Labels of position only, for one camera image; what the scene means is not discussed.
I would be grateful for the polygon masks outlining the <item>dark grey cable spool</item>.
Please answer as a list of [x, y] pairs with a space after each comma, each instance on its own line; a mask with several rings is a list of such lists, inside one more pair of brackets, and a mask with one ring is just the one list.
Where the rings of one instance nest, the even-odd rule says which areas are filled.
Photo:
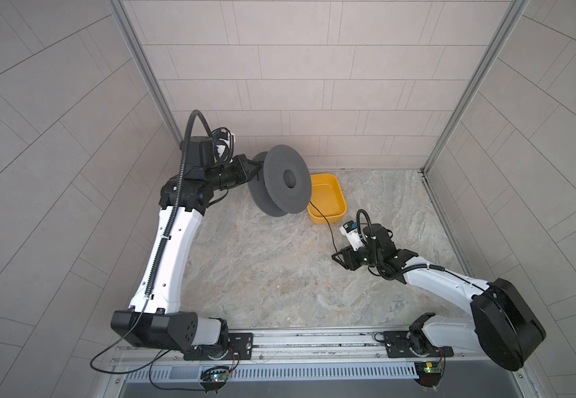
[[306, 210], [312, 195], [306, 162], [292, 147], [281, 144], [259, 153], [253, 162], [261, 170], [248, 183], [253, 202], [271, 217], [284, 217]]

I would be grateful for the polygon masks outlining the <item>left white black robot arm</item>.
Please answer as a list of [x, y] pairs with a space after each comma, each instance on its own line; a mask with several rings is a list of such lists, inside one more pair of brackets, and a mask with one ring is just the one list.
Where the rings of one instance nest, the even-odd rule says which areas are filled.
[[128, 309], [112, 315], [111, 328], [134, 348], [216, 358], [230, 352], [228, 324], [181, 309], [181, 288], [191, 246], [206, 211], [250, 182], [262, 163], [233, 153], [234, 136], [211, 129], [199, 110], [190, 113], [180, 143], [180, 167], [160, 190], [158, 232], [145, 275]]

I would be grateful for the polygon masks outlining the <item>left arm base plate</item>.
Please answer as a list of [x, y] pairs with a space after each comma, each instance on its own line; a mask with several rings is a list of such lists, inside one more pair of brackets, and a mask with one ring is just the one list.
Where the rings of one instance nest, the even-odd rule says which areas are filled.
[[215, 345], [200, 345], [184, 353], [185, 361], [235, 361], [249, 360], [253, 349], [252, 333], [229, 333], [221, 336]]

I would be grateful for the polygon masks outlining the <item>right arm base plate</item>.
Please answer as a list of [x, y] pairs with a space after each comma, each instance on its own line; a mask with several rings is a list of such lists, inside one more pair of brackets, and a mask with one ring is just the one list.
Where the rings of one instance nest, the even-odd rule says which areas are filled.
[[451, 358], [454, 350], [451, 347], [436, 347], [422, 333], [407, 330], [386, 331], [379, 333], [375, 340], [381, 343], [389, 358]]

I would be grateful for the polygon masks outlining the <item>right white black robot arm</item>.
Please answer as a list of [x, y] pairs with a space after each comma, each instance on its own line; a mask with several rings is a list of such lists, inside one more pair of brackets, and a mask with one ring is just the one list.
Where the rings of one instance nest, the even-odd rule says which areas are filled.
[[418, 358], [445, 358], [455, 348], [465, 349], [485, 354], [505, 370], [518, 371], [545, 341], [546, 329], [508, 280], [471, 278], [399, 249], [392, 232], [373, 223], [364, 209], [340, 232], [349, 245], [331, 258], [344, 269], [365, 266], [374, 276], [425, 290], [465, 312], [463, 318], [424, 313], [404, 335], [387, 332], [379, 343]]

